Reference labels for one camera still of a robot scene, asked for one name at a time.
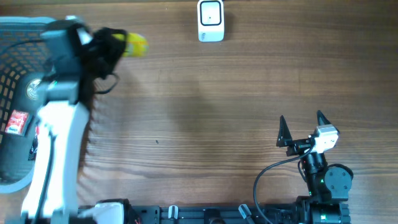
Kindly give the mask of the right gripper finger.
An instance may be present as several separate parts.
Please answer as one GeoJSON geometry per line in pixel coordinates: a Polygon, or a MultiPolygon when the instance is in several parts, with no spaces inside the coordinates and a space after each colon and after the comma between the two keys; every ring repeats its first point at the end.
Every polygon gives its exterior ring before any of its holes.
{"type": "Polygon", "coordinates": [[[277,137],[277,142],[276,146],[277,147],[288,147],[293,144],[293,139],[289,130],[289,127],[287,126],[286,120],[284,116],[282,115],[280,117],[280,123],[279,123],[279,133],[277,137]]]}
{"type": "Polygon", "coordinates": [[[326,116],[320,110],[317,111],[317,121],[319,126],[331,124],[331,122],[326,118],[326,116]]]}

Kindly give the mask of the yellow plastic jar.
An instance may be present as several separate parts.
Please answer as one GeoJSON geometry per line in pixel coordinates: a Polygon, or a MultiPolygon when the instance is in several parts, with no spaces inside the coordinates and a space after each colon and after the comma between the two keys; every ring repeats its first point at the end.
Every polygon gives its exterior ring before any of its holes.
{"type": "Polygon", "coordinates": [[[145,37],[136,33],[113,34],[118,40],[125,41],[126,48],[123,57],[144,57],[148,50],[148,41],[145,37]]]}

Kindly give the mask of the round metal tin can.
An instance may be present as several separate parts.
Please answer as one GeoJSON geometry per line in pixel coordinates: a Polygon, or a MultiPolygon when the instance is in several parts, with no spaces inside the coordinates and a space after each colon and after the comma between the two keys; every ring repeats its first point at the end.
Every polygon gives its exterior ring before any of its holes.
{"type": "Polygon", "coordinates": [[[37,100],[39,98],[38,87],[40,85],[41,79],[35,78],[28,82],[25,88],[25,93],[28,99],[37,100]]]}

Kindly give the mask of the red tissue packet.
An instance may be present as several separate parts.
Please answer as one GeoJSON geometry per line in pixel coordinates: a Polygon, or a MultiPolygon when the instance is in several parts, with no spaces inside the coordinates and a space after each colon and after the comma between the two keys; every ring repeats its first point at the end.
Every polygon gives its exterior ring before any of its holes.
{"type": "Polygon", "coordinates": [[[7,134],[24,136],[29,121],[30,114],[28,112],[13,110],[11,113],[11,117],[7,122],[5,132],[7,134]]]}

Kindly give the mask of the black snack bag orange sticker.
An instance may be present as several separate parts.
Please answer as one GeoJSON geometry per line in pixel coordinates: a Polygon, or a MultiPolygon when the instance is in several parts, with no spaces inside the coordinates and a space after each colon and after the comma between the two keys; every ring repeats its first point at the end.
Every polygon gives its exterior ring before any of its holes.
{"type": "Polygon", "coordinates": [[[30,150],[29,150],[29,156],[28,156],[28,160],[29,160],[29,161],[34,161],[35,158],[36,158],[37,150],[38,150],[38,145],[39,145],[39,142],[38,142],[38,135],[39,135],[39,126],[36,125],[36,126],[35,126],[34,138],[33,138],[33,141],[32,141],[31,148],[30,148],[30,150]]]}

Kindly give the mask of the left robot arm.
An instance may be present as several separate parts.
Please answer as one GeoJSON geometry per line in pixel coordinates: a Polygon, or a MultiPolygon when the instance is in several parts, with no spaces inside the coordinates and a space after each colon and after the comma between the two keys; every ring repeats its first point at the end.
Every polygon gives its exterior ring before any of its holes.
{"type": "Polygon", "coordinates": [[[41,81],[38,151],[19,223],[77,219],[76,182],[81,142],[97,93],[93,82],[114,73],[127,37],[127,31],[108,27],[91,34],[78,20],[53,21],[41,33],[52,66],[41,81]]]}

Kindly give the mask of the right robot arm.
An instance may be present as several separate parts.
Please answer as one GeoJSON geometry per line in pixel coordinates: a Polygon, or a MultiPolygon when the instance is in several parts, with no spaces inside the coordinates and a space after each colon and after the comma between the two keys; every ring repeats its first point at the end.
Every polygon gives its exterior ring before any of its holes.
{"type": "Polygon", "coordinates": [[[297,223],[349,223],[349,191],[353,171],[343,164],[328,164],[325,153],[333,149],[340,131],[321,111],[317,111],[314,132],[305,139],[292,138],[283,116],[280,117],[276,146],[285,147],[287,156],[297,156],[308,197],[299,196],[294,203],[297,223]]]}

